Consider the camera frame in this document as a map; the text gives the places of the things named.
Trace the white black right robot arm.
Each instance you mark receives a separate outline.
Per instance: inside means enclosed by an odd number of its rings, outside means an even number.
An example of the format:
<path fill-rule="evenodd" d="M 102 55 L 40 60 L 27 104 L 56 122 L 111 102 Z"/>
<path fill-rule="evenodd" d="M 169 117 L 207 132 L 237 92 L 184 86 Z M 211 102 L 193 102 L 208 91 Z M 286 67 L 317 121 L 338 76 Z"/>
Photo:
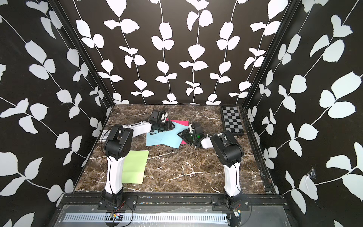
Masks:
<path fill-rule="evenodd" d="M 179 132 L 178 136 L 195 149 L 214 149 L 224 168 L 224 204 L 230 210 L 240 207 L 243 203 L 243 193 L 240 186 L 240 165 L 244 150 L 230 131 L 218 134 L 204 134 L 201 129 L 190 127 Z"/>

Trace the light blue paper sheet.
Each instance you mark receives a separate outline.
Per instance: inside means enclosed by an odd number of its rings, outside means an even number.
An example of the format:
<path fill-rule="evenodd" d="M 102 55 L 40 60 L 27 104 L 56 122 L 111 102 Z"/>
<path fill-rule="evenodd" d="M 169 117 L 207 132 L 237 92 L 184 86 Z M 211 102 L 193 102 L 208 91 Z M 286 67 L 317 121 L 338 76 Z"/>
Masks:
<path fill-rule="evenodd" d="M 162 140 L 162 145 L 166 145 L 171 148 L 179 148 L 181 142 L 183 141 L 183 138 L 180 137 L 179 134 L 182 133 L 183 131 L 184 129 L 166 132 Z"/>
<path fill-rule="evenodd" d="M 147 133 L 146 146 L 161 145 L 165 134 L 166 134 L 166 131 L 165 132 L 158 132 L 158 133 L 155 133 L 155 134 Z"/>

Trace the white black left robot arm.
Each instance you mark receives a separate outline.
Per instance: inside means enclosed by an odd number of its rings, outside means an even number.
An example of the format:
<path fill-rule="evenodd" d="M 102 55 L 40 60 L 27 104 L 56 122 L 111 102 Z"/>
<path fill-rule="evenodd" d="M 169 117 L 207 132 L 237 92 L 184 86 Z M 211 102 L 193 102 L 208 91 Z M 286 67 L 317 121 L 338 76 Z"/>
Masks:
<path fill-rule="evenodd" d="M 122 172 L 125 157 L 131 149 L 132 139 L 136 136 L 157 131 L 171 131 L 175 125 L 171 121 L 151 123 L 141 121 L 137 124 L 116 124 L 105 141 L 104 149 L 108 160 L 107 182 L 101 195 L 101 202 L 112 207 L 119 207 L 123 203 Z"/>

